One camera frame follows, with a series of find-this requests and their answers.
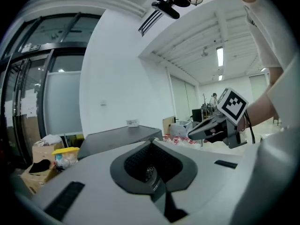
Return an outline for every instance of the person in background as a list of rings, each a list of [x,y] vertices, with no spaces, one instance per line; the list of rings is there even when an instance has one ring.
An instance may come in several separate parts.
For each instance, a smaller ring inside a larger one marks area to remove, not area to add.
[[[179,7],[199,5],[203,0],[170,0]],[[242,0],[247,13],[246,22],[256,44],[264,68],[270,72],[270,84],[266,91],[248,108],[251,125],[260,124],[274,115],[276,110],[268,92],[290,64],[300,57],[297,42],[283,16],[269,0]],[[238,130],[248,127],[241,119]]]
[[[210,105],[212,107],[216,107],[217,106],[217,94],[215,92],[211,96]]]

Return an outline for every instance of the white sleeve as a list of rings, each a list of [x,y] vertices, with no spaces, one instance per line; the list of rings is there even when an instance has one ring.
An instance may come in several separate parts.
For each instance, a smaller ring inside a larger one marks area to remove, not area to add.
[[[260,54],[268,55],[266,66],[274,66],[274,64],[269,62],[276,62],[276,59],[274,59],[275,55],[280,66],[285,69],[296,54],[299,53],[297,42],[285,18],[270,0],[256,0],[253,3],[244,2],[244,4],[248,16],[251,17],[253,24],[255,24],[252,26],[251,32],[253,37],[255,37],[257,46],[259,49],[262,49]],[[270,54],[269,49],[266,49],[267,45],[269,45],[273,55]]]

